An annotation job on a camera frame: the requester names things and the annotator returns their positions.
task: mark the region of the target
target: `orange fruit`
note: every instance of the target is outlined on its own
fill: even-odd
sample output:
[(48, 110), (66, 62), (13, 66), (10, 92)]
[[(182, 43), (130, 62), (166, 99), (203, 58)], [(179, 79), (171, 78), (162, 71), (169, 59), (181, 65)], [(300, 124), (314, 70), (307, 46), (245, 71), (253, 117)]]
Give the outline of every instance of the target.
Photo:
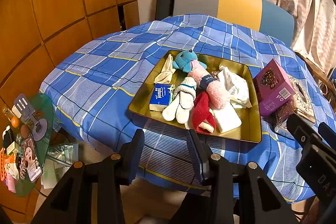
[(11, 119), (11, 123), (14, 128), (18, 128), (20, 126), (20, 120), (16, 116)]

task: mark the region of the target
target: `chair backrest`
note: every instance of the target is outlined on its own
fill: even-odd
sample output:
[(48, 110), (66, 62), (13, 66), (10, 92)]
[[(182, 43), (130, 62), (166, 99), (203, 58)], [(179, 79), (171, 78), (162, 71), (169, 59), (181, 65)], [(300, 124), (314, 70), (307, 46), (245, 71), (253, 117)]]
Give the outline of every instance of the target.
[(294, 18), (266, 0), (175, 0), (173, 16), (183, 14), (210, 15), (292, 43)]

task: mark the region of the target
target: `pink fuzzy sock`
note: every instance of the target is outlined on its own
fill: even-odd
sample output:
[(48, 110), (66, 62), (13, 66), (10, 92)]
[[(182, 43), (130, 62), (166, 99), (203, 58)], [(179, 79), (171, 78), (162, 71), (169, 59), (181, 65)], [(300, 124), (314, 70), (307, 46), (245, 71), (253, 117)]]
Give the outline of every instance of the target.
[[(197, 60), (191, 61), (191, 72), (188, 76), (194, 78), (197, 86), (200, 87), (202, 78), (206, 75), (211, 76), (205, 68), (203, 68)], [(226, 103), (230, 101), (230, 94), (220, 81), (212, 81), (206, 88), (210, 101), (218, 109), (222, 109)]]

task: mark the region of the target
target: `yellow chair panel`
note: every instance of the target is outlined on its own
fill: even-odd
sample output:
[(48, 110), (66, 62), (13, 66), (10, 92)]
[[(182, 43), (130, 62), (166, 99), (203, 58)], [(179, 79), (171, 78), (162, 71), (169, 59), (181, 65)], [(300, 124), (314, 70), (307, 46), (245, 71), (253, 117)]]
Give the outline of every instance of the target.
[(261, 0), (219, 0), (217, 18), (259, 31)]

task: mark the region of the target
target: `smartphone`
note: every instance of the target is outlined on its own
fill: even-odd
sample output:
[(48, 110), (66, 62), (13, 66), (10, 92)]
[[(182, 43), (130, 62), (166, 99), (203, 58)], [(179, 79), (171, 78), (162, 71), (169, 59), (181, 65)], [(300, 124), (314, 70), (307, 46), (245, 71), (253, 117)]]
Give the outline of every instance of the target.
[(28, 137), (21, 143), (21, 148), (29, 179), (33, 182), (42, 175), (43, 169), (41, 168), (36, 156), (32, 134), (29, 134)]

